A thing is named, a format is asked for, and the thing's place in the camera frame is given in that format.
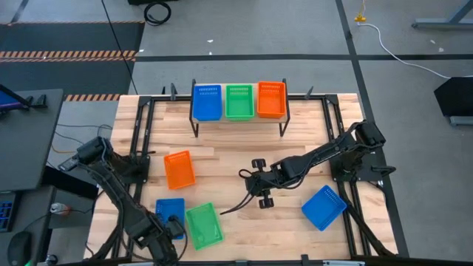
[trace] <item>concrete floor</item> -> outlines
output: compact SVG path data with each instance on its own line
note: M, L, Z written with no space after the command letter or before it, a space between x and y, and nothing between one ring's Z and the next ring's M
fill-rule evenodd
M19 0L0 1L0 22L8 22ZM143 7L106 0L112 20L141 20ZM415 18L448 17L462 0L379 0L367 2L369 23L378 26L396 54L472 53L471 32L418 31ZM360 1L343 0L358 54L384 54L373 29L352 18ZM146 25L140 55L348 54L336 4L331 0L180 0L161 27ZM20 21L103 21L96 0L29 0ZM471 61L419 61L444 75L473 75ZM473 261L473 128L452 128L433 91L444 79L397 61L361 61L375 120L384 133L387 162L411 257ZM174 82L179 93L199 82L256 82L287 78L290 92L358 92L350 61L138 62L133 77L139 93L159 93ZM116 103L64 103L60 123L112 125ZM86 141L92 129L60 128ZM54 139L57 149L77 143ZM54 165L63 157L50 154ZM55 231L50 253L61 262L82 258L88 227Z

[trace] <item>laptop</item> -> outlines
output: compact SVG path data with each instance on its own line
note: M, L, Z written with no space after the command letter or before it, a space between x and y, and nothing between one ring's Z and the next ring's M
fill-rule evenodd
M7 89L0 84L0 112L14 109L28 109L31 104L28 100Z

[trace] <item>orange basket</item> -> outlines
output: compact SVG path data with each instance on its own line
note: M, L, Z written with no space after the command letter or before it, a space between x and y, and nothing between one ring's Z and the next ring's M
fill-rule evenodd
M281 118L286 114L286 83L258 82L258 116Z
M178 189L195 184L194 167L192 167L189 151L166 155L164 166L166 167L166 180L169 189Z

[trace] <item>wooden table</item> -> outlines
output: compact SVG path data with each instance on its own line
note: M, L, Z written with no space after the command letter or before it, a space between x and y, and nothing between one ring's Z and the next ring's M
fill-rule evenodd
M338 99L346 128L362 119L356 94L339 94ZM112 133L112 145L119 154L129 153L137 101L138 96L134 95L120 98ZM206 202L213 202L217 212L234 207L247 192L238 170L251 170L252 159L265 158L271 164L287 156L304 154L328 141L319 101L291 101L290 113L291 121L284 137L279 137L277 123L208 123L200 125L200 135L195 138L188 120L189 102L158 102L149 144L149 151L156 153L151 154L149 181L143 187L141 203L154 211L157 199L183 197L186 209ZM142 145L143 132L138 147ZM197 184L169 190L163 156L183 150L191 152ZM220 216L225 240L200 251L195 251L189 241L183 261L295 260L303 253L310 259L348 259L341 216L320 232L301 212L302 204L324 185L337 191L328 163L312 168L296 190L272 190L274 208L259 209L258 201L253 200L240 211ZM367 183L359 183L358 191L367 224L388 249L396 252L384 195ZM98 250L116 221L117 209L103 195L92 219L88 240L91 249ZM361 254L358 228L352 224L357 251ZM180 253L184 241L174 243ZM147 249L135 248L135 253L149 257Z

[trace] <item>green basket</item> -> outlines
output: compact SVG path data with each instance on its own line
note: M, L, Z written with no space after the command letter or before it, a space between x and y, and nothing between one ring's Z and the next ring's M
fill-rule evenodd
M220 222L211 202L186 211L186 220L195 250L201 250L223 240Z
M252 85L227 85L225 116L231 121L247 121L254 117Z

